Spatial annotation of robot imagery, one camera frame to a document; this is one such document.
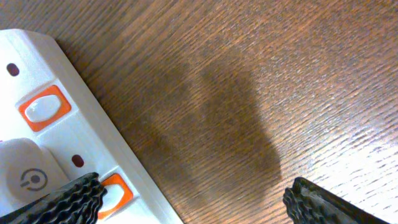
circular symbol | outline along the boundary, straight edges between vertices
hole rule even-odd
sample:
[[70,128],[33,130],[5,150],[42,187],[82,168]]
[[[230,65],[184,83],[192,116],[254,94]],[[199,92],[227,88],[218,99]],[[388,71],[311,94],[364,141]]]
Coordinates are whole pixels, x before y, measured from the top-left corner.
[[27,169],[21,175],[22,183],[20,187],[22,188],[27,187],[26,190],[39,191],[45,188],[45,186],[47,186],[48,181],[49,180],[47,178],[47,175],[41,169],[36,169],[36,168]]

dark red hole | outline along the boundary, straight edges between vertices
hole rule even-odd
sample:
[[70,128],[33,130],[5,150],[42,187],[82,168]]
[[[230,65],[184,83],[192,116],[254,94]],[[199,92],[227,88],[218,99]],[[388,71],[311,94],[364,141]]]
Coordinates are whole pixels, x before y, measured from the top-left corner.
[[14,63],[9,63],[7,65],[7,71],[12,76],[17,76],[19,74],[19,69],[18,69],[17,65],[15,65]]
[[72,156],[72,162],[77,167],[82,167],[85,164],[83,158],[79,155]]

